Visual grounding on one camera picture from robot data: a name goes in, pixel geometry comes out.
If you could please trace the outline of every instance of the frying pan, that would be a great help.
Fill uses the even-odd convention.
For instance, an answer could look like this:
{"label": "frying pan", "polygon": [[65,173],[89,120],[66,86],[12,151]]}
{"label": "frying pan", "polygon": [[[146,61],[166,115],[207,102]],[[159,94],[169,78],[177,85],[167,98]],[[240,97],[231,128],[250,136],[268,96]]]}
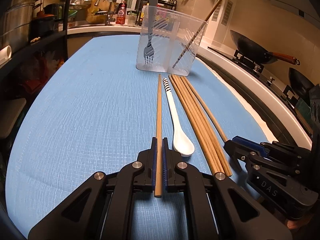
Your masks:
{"label": "frying pan", "polygon": [[309,90],[315,85],[294,68],[289,68],[289,81],[292,90],[310,106]]}
{"label": "frying pan", "polygon": [[230,34],[240,53],[257,64],[270,64],[279,59],[293,65],[300,65],[300,61],[295,57],[276,52],[269,52],[246,36],[233,30],[230,30]]}

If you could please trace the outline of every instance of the red bottle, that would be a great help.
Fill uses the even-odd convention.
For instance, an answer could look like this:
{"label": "red bottle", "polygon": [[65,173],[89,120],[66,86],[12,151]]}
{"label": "red bottle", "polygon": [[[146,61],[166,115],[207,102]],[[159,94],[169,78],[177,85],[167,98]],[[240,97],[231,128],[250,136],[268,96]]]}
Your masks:
{"label": "red bottle", "polygon": [[124,24],[125,23],[125,13],[126,13],[125,3],[122,2],[121,6],[118,10],[116,24]]}

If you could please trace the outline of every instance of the utensil holder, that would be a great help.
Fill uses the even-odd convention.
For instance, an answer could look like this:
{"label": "utensil holder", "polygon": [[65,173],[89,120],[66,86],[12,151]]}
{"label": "utensil holder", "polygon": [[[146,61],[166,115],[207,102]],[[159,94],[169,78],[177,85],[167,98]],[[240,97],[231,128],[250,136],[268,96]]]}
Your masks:
{"label": "utensil holder", "polygon": [[[155,19],[149,19],[148,7],[146,6],[145,8],[140,32],[137,69],[187,76],[196,57],[207,23],[190,15],[159,7],[156,7]],[[148,44],[149,20],[154,21],[151,39],[151,44],[154,48],[152,62],[146,62],[143,54]],[[192,36],[203,23],[205,23],[205,26],[191,43],[181,60],[172,68],[181,52],[191,41]]]}

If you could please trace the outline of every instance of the silver bolt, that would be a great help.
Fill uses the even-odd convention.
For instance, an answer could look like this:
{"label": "silver bolt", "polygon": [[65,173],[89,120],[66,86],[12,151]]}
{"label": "silver bolt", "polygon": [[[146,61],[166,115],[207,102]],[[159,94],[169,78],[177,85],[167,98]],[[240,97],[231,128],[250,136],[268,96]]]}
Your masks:
{"label": "silver bolt", "polygon": [[141,162],[134,162],[134,163],[132,163],[132,167],[134,167],[135,169],[141,168],[142,163]]}
{"label": "silver bolt", "polygon": [[96,172],[93,176],[95,179],[103,179],[104,175],[102,172]]}
{"label": "silver bolt", "polygon": [[222,172],[217,172],[215,176],[218,180],[224,180],[226,178],[226,176]]}
{"label": "silver bolt", "polygon": [[188,167],[188,165],[184,162],[180,162],[177,164],[177,166],[180,168],[180,169],[185,169],[186,167]]}

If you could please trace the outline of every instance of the blue table mat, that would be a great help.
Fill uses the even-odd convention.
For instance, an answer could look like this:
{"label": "blue table mat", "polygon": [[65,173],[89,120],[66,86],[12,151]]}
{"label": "blue table mat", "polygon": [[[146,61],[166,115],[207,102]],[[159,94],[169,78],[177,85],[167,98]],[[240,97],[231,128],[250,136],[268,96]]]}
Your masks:
{"label": "blue table mat", "polygon": [[[9,217],[25,237],[94,172],[117,172],[150,148],[156,134],[159,73],[135,68],[138,41],[138,35],[90,40],[32,104],[12,148],[5,187]],[[250,113],[200,61],[194,61],[188,79],[228,138],[239,135],[267,141]],[[173,97],[181,126],[195,145],[185,161],[210,173],[175,92]],[[164,89],[162,135],[172,147],[173,126]],[[234,172],[231,178],[256,195],[244,182],[244,171]],[[183,195],[136,194],[132,239],[188,239]]]}

